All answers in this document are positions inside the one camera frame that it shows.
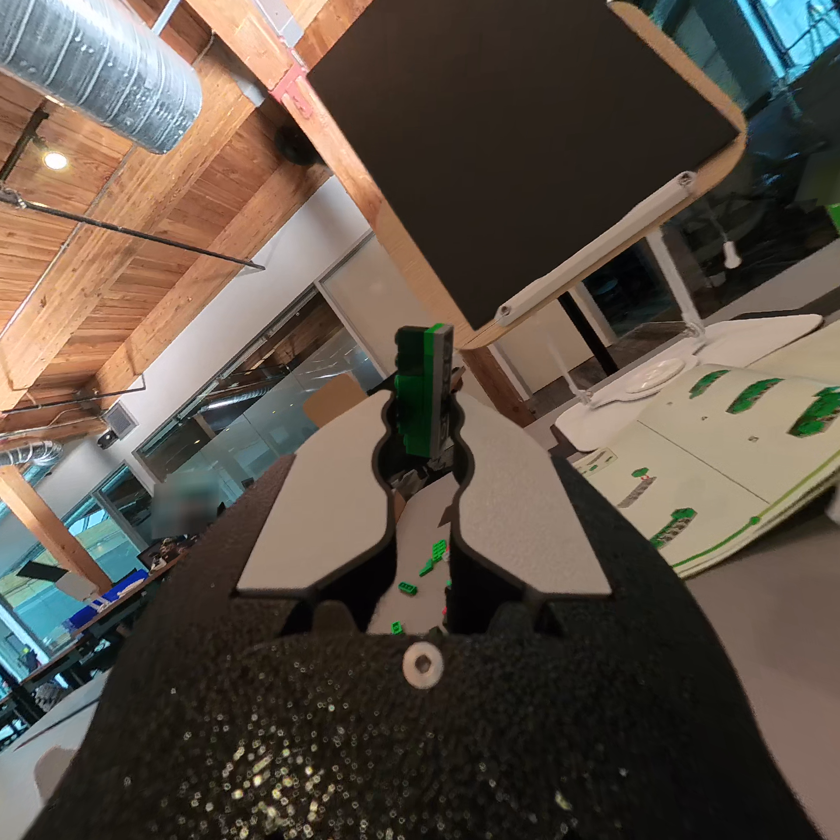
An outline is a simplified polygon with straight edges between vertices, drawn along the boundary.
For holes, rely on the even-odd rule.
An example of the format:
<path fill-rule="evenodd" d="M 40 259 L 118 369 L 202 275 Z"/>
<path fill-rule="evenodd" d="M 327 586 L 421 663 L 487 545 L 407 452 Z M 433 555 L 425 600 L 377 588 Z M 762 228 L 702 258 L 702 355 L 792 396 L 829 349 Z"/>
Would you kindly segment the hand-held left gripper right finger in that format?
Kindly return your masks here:
<path fill-rule="evenodd" d="M 608 596 L 605 573 L 547 450 L 469 395 L 458 441 L 457 539 L 464 551 L 529 595 Z"/>

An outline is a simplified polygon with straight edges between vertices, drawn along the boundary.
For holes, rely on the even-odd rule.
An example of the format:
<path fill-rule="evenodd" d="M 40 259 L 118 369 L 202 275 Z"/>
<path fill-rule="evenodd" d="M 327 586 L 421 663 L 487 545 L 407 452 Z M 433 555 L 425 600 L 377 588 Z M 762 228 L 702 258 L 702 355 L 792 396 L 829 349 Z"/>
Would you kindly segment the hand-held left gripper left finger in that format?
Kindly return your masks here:
<path fill-rule="evenodd" d="M 379 458 L 394 393 L 377 392 L 298 450 L 239 576 L 242 596 L 311 598 L 396 552 L 392 491 Z"/>

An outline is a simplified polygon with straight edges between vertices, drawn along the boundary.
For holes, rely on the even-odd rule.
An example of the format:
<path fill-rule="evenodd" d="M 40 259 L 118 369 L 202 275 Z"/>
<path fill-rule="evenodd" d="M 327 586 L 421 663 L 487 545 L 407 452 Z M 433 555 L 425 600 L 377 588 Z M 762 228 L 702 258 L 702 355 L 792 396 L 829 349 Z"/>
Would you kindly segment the green and grey brick assembly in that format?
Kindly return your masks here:
<path fill-rule="evenodd" d="M 405 326 L 395 334 L 396 431 L 408 455 L 435 459 L 448 440 L 454 326 Z"/>

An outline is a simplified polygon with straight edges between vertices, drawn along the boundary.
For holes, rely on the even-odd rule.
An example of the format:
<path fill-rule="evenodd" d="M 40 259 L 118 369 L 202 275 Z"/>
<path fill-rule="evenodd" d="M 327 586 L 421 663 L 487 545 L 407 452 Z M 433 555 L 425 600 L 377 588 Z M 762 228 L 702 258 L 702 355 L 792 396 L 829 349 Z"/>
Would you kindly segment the grey desk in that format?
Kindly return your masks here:
<path fill-rule="evenodd" d="M 2 757 L 2 838 L 838 838 L 838 531 L 687 584 L 548 452 L 612 593 L 529 595 L 457 539 L 456 400 L 446 633 L 373 630 L 396 520 L 319 595 L 237 594 L 282 458 Z"/>

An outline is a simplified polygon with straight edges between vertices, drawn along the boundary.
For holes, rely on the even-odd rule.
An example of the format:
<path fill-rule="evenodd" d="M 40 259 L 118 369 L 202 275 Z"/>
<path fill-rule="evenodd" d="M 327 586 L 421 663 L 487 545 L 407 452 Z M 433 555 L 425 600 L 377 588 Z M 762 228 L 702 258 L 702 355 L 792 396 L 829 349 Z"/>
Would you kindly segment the pile of green bricks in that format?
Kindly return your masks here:
<path fill-rule="evenodd" d="M 415 565 L 398 570 L 386 609 L 392 634 L 420 635 L 446 625 L 448 561 L 448 541 L 437 539 Z"/>

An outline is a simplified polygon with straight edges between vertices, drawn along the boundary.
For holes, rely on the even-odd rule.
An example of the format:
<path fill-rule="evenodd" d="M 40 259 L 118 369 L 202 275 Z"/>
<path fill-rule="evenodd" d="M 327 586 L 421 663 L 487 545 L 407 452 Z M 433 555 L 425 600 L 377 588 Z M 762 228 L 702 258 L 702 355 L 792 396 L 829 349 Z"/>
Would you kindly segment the open building instruction booklet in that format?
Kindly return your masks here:
<path fill-rule="evenodd" d="M 687 579 L 834 483 L 838 407 L 837 384 L 703 364 L 572 466 Z"/>

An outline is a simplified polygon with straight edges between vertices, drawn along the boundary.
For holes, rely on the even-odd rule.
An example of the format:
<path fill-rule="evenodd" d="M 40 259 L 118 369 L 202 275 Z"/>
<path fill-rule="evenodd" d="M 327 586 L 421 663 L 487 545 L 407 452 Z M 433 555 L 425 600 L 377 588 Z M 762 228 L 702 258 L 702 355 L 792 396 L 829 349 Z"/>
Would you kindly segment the black ceiling rod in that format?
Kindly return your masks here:
<path fill-rule="evenodd" d="M 252 259 L 242 259 L 234 257 L 232 255 L 226 255 L 207 248 L 200 248 L 194 245 L 188 245 L 170 238 L 161 237 L 155 234 L 148 234 L 137 229 L 133 229 L 131 227 L 107 223 L 92 217 L 63 211 L 43 203 L 32 202 L 27 199 L 24 199 L 20 193 L 5 185 L 2 185 L 1 187 L 1 203 L 9 207 L 13 207 L 22 212 L 36 213 L 40 215 L 63 219 L 67 222 L 73 222 L 82 226 L 88 226 L 91 228 L 96 228 L 98 230 L 108 231 L 110 233 L 132 237 L 146 243 L 162 245 L 165 247 L 179 249 L 198 256 L 205 256 L 211 259 L 222 260 L 226 263 L 237 265 L 242 268 L 247 268 L 256 271 L 266 270 L 265 266 L 254 262 Z"/>

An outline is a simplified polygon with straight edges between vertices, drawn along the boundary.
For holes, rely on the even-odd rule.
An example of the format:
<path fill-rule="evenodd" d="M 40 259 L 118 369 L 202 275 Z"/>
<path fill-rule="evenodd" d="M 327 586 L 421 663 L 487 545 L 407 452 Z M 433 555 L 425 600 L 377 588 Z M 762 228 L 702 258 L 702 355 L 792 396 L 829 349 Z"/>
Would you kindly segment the black ceiling dome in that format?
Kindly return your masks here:
<path fill-rule="evenodd" d="M 294 165 L 300 167 L 324 165 L 320 153 L 296 124 L 278 126 L 274 135 L 274 144 L 279 155 Z"/>

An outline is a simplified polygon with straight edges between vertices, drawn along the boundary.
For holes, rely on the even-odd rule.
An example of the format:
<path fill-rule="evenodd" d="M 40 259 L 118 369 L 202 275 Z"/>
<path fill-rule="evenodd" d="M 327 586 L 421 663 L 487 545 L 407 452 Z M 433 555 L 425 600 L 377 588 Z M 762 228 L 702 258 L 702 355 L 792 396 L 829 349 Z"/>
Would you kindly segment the black panel with wooden edge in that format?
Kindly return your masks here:
<path fill-rule="evenodd" d="M 494 343 L 734 169 L 742 111 L 626 2 L 324 2 L 311 141 L 455 346 Z"/>

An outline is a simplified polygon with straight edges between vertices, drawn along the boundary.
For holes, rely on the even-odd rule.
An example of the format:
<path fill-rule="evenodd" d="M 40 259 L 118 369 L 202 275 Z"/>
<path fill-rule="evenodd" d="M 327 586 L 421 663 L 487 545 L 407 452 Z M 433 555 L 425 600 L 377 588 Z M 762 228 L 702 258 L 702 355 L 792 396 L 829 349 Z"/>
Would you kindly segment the grey wall vent box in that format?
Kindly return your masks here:
<path fill-rule="evenodd" d="M 118 441 L 124 440 L 138 426 L 136 418 L 122 400 L 110 406 L 101 419 L 107 428 L 97 439 L 100 450 L 107 450 Z"/>

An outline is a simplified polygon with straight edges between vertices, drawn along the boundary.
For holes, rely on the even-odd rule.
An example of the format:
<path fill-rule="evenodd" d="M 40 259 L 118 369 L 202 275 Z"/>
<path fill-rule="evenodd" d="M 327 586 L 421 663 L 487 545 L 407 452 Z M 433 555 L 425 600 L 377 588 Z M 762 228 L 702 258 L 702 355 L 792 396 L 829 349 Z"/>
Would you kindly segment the silver ventilation duct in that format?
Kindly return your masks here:
<path fill-rule="evenodd" d="M 203 105 L 192 65 L 122 2 L 2 1 L 1 68 L 153 154 Z"/>

